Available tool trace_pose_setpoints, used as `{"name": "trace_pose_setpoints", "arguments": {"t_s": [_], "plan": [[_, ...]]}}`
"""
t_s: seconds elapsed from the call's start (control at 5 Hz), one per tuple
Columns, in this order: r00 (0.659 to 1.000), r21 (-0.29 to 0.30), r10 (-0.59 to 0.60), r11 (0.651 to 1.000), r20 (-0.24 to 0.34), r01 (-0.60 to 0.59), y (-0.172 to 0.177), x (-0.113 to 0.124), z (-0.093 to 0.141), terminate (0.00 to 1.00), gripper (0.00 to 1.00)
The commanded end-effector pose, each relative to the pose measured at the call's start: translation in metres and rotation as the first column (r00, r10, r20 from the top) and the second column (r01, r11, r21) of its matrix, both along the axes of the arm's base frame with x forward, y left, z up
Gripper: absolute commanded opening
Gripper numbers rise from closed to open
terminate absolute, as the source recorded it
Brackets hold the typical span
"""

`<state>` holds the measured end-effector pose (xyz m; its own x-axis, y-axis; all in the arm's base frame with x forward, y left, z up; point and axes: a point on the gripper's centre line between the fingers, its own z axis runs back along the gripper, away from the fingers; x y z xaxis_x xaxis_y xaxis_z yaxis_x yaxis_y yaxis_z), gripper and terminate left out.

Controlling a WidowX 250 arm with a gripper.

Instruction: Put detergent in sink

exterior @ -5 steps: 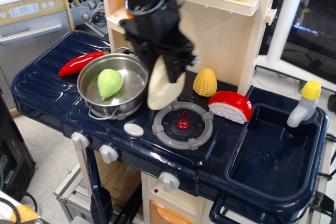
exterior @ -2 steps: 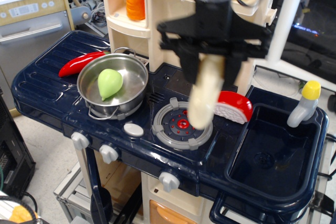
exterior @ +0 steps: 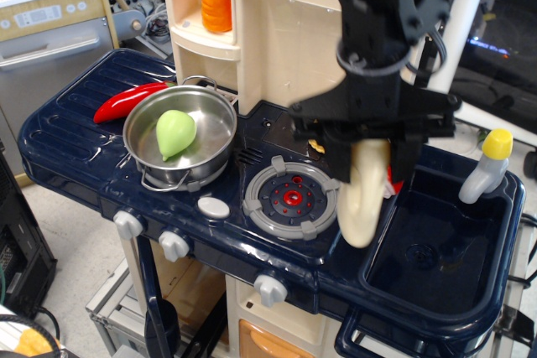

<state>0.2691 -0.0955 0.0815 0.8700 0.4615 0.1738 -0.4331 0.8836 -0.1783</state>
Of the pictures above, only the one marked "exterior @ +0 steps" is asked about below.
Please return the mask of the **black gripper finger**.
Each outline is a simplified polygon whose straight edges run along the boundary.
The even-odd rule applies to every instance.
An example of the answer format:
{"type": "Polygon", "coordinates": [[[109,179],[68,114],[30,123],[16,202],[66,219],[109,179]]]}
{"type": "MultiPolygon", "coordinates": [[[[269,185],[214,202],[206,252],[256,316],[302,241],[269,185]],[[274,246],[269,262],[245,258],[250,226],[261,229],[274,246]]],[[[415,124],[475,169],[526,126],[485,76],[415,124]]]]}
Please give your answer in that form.
{"type": "Polygon", "coordinates": [[[414,172],[414,167],[420,159],[423,145],[429,141],[429,136],[417,135],[410,137],[390,137],[390,163],[393,182],[407,180],[414,172]]]}
{"type": "Polygon", "coordinates": [[[351,181],[352,146],[360,140],[356,130],[325,129],[321,144],[332,176],[343,183],[351,181]]]}

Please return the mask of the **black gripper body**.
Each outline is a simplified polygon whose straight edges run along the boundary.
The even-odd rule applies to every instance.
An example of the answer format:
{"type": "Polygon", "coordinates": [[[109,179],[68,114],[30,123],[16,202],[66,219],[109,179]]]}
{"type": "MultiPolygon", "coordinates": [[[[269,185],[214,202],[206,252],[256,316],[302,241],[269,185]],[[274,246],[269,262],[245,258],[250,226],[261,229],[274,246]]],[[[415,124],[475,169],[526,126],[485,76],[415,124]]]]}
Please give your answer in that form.
{"type": "Polygon", "coordinates": [[[423,143],[455,131],[458,96],[412,86],[399,73],[346,74],[335,88],[289,107],[298,138],[356,143],[384,139],[423,143]]]}

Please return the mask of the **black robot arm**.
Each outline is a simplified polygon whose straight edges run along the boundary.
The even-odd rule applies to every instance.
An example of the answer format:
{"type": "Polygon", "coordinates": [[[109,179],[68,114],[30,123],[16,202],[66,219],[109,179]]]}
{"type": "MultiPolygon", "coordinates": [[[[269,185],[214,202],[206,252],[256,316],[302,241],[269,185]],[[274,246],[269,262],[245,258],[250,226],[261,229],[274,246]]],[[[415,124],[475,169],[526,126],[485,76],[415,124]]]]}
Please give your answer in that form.
{"type": "Polygon", "coordinates": [[[450,0],[338,1],[336,58],[345,76],[333,89],[289,108],[295,136],[316,140],[332,176],[344,183],[351,179],[352,147],[387,140],[392,177],[405,180],[428,139],[455,131],[461,100],[412,86],[400,75],[411,48],[447,19],[450,0]]]}

